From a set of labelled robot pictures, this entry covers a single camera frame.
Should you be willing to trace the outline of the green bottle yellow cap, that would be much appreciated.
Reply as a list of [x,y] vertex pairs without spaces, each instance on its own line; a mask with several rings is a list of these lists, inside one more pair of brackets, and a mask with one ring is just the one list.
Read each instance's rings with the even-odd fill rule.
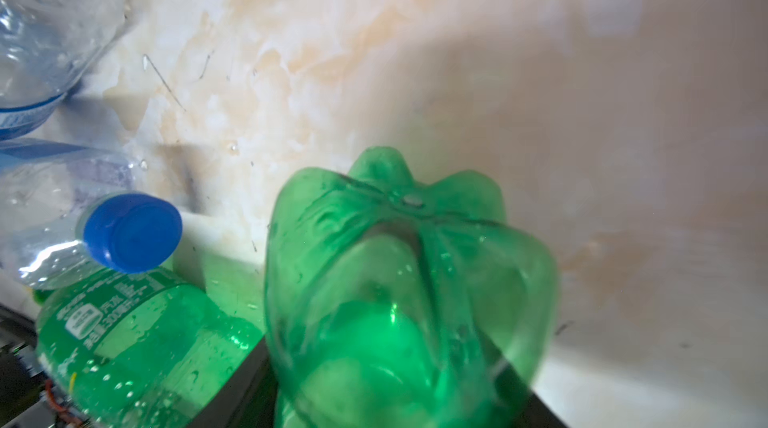
[[389,147],[296,172],[270,222],[279,427],[512,427],[556,321],[550,250],[471,170],[426,184]]

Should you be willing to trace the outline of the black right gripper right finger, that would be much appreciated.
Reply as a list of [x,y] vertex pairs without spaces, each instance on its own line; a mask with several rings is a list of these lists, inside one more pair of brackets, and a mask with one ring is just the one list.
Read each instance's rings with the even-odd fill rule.
[[531,393],[512,428],[567,428],[567,425],[535,394]]

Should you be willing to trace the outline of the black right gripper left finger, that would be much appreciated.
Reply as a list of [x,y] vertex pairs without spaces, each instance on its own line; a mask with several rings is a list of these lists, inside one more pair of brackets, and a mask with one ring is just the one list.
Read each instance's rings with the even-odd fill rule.
[[266,338],[262,338],[188,427],[272,428],[277,397],[278,381],[272,368]]

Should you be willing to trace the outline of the Pocari Sweat clear bottle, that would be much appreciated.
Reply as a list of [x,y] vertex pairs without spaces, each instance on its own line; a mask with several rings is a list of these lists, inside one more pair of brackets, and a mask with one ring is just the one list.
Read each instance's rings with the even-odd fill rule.
[[1,0],[1,137],[40,127],[126,23],[127,0]]

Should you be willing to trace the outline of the clear bottle blue text label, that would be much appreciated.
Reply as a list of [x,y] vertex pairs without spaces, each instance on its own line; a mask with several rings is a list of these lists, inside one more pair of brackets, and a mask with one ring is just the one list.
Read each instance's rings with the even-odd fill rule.
[[123,153],[35,138],[1,144],[1,270],[34,289],[136,274],[176,250],[182,218]]

